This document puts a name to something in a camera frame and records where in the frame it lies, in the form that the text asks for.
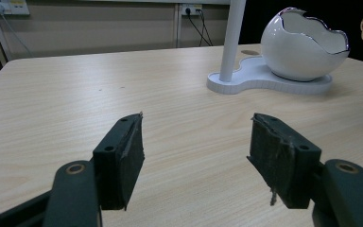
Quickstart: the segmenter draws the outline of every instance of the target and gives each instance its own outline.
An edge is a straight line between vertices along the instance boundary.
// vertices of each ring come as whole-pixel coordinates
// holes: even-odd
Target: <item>white lamp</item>
[[[316,95],[329,90],[332,83],[331,76],[326,75],[308,82],[283,79],[271,72],[262,56],[242,60],[240,68],[234,71],[234,59],[245,6],[246,0],[231,1],[220,73],[212,73],[208,76],[207,87],[225,95],[237,94],[253,88],[302,95]]]

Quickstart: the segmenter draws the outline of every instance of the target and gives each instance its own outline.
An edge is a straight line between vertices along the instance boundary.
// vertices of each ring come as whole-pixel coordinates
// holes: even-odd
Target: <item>screw hole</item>
[[[352,173],[352,174],[358,173],[358,169],[350,164],[337,163],[336,167],[343,172]]]
[[[106,150],[106,151],[112,151],[112,150],[114,150],[114,147],[112,147],[112,146],[108,146],[108,147],[105,147],[105,150]]]
[[[78,174],[78,173],[84,171],[84,168],[85,168],[85,165],[74,164],[74,165],[68,166],[66,168],[66,172],[67,172],[67,174]]]

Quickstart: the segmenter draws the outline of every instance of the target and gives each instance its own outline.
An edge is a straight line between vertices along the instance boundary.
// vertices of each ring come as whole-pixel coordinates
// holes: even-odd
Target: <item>cable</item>
[[[201,16],[201,21],[202,21],[202,34],[204,33],[203,30],[205,28],[205,32],[207,33],[209,42],[211,43],[211,45],[214,45],[214,44],[212,44],[211,37],[209,36],[208,29],[206,28],[206,25],[205,25],[204,12],[201,9],[197,9],[197,11],[199,12],[199,15]]]
[[[4,19],[5,23],[7,24],[8,28],[10,29],[11,33],[14,35],[14,37],[16,37],[16,39],[19,41],[19,43],[26,49],[28,56],[32,58],[33,55],[31,54],[31,51],[28,49],[25,42],[19,36],[17,36],[16,32],[13,30],[13,28],[9,24],[8,20],[6,19],[4,12],[5,12],[5,9],[3,8],[2,5],[0,5],[0,14],[1,14],[2,18]]]
[[[193,27],[196,29],[196,31],[199,33],[199,36],[201,37],[201,39],[203,41],[205,41],[209,46],[211,46],[210,43],[208,43],[208,41],[203,37],[203,35],[201,34],[201,32],[199,32],[199,29],[196,27],[196,25],[193,23],[193,21],[191,20],[191,17],[190,17],[190,9],[186,9],[185,12],[187,13],[187,17],[188,17],[188,20],[190,20],[191,22],[191,25],[193,25]]]

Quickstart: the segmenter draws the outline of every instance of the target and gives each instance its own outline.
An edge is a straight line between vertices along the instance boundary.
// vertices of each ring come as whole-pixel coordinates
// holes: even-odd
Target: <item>wall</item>
[[[29,16],[7,15],[32,57],[94,54],[176,47],[176,4],[28,0]],[[204,5],[215,45],[222,45],[229,6]],[[200,29],[202,22],[193,22]],[[200,36],[182,18],[180,47],[198,46]],[[13,59],[30,57],[0,16],[0,27]]]

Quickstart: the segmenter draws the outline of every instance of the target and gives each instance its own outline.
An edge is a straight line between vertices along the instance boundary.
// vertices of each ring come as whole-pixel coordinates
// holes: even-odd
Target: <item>white ceramic pot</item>
[[[274,74],[285,79],[310,81],[338,68],[350,47],[343,31],[331,30],[305,11],[287,8],[268,23],[261,52]]]

